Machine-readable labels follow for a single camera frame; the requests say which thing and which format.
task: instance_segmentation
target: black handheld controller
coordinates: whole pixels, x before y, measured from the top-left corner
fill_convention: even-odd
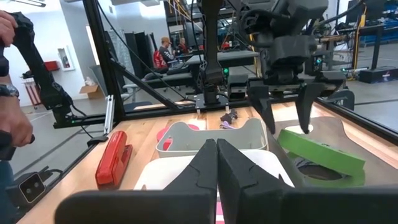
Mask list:
[[[35,141],[32,135],[30,143]],[[16,147],[12,146],[12,136],[10,133],[0,131],[0,161],[10,161],[15,153]]]

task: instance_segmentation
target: gray floor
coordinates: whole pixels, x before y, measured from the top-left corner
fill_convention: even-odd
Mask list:
[[[379,66],[395,67],[397,65],[397,57],[395,56],[397,50],[397,44],[383,45],[380,52]],[[361,49],[359,66],[370,66],[372,54],[373,47]],[[247,68],[254,70],[253,66],[247,66]],[[230,68],[230,75],[242,73],[249,72],[243,67]],[[356,95],[356,103],[398,99],[398,81],[378,84],[352,81],[348,82],[348,86]],[[162,89],[159,89],[157,91],[173,101],[181,100],[181,97],[171,90],[163,92]],[[179,93],[185,95],[185,92],[189,91],[192,90],[182,87]],[[158,103],[157,100],[142,90],[137,93],[136,101]],[[104,113],[106,107],[104,100],[78,100],[75,105],[87,114]],[[356,106],[355,112],[398,130],[398,119],[396,119],[394,114],[397,109],[398,101],[393,101]],[[52,125],[55,120],[52,113],[45,111],[44,108],[39,107],[34,110],[32,107],[27,107],[24,108],[24,111],[28,114],[34,126],[34,134],[37,140],[32,145],[17,150],[11,161],[15,176],[26,172],[38,171],[45,166],[49,166],[51,169],[64,170],[86,150],[86,142],[90,137],[81,128],[53,129]],[[87,130],[93,136],[101,135],[102,129],[102,125],[87,127]]]

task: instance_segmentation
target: green tape roll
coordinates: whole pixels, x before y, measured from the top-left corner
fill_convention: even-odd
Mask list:
[[[279,144],[289,152],[335,170],[340,174],[355,176],[363,172],[365,161],[351,154],[333,149],[326,144],[320,144],[301,135],[282,130],[278,137]]]
[[[296,160],[300,158],[298,155],[288,152],[287,155],[292,159]],[[341,179],[337,180],[320,180],[307,175],[303,175],[303,178],[310,184],[319,187],[332,187],[332,188],[342,188],[342,187],[359,187],[365,184],[365,171],[363,169],[358,170],[357,174],[354,175],[344,175]]]

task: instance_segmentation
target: black metal frame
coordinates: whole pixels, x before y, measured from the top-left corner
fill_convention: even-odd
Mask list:
[[[101,63],[101,69],[103,70],[104,79],[106,80],[106,88],[109,94],[113,94],[115,97],[115,114],[114,114],[114,121],[116,123],[120,121],[126,121],[131,119],[143,119],[143,118],[153,118],[157,116],[168,116],[174,114],[185,114],[185,113],[194,113],[196,112],[196,108],[194,104],[184,105],[184,106],[177,106],[174,107],[176,104],[168,105],[168,102],[164,103],[167,107],[159,107],[159,108],[151,108],[151,109],[143,109],[143,110],[136,110],[131,112],[125,112],[123,108],[123,102],[121,100],[118,84],[115,77],[115,70],[114,66],[112,65],[114,62],[111,61],[108,53],[108,49],[106,47],[106,41],[104,37],[104,30],[102,25],[102,20],[100,16],[100,11],[98,9],[97,0],[85,0],[83,1],[87,13],[87,18],[89,25],[91,27],[91,32],[93,34],[93,39],[95,42],[95,46],[97,48],[98,58]],[[158,94],[151,86],[148,86],[144,83],[145,91],[149,94]],[[281,101],[274,101],[273,103],[283,103]],[[326,109],[335,112],[344,118],[353,121],[354,123],[358,124],[359,126],[369,130],[372,133],[377,134],[378,136],[394,143],[398,144],[398,133],[381,125],[370,119],[364,118],[358,114],[355,114],[352,111],[348,111],[344,108],[336,106],[331,103],[325,103],[321,99],[317,100],[317,103],[324,106]],[[248,106],[248,102],[246,100],[243,101],[235,101],[230,102],[229,106],[231,108]],[[207,111],[211,110],[219,110],[223,109],[223,106],[215,105],[206,108]],[[73,126],[81,126],[81,125],[88,125],[88,124],[98,124],[104,121],[104,115],[93,115],[85,118],[84,121],[76,121]]]

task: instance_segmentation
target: wooden table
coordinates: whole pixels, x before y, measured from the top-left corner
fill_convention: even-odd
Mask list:
[[[272,105],[275,121],[287,121],[297,119],[297,112],[293,103],[281,103]],[[248,118],[260,118],[252,108],[237,109],[239,118],[234,122],[236,127],[241,127]],[[125,121],[115,127],[115,131],[125,131],[129,136],[127,143],[134,146],[134,154],[131,157],[127,171],[124,175],[121,189],[133,189],[142,170],[150,161],[159,158],[155,151],[157,144],[156,134],[162,128],[177,121],[195,124],[201,129],[219,129],[220,116],[225,111],[215,111],[206,114],[184,114],[176,116],[164,116],[161,118],[139,119]],[[332,116],[342,120],[347,136],[381,158],[391,166],[398,169],[398,147],[383,140],[369,131],[360,128],[356,124],[339,117],[337,114],[315,105],[311,117]],[[83,191],[96,190],[95,172],[103,155],[106,143],[97,145],[70,173],[61,180],[19,224],[53,223],[53,215],[58,204],[67,196]]]

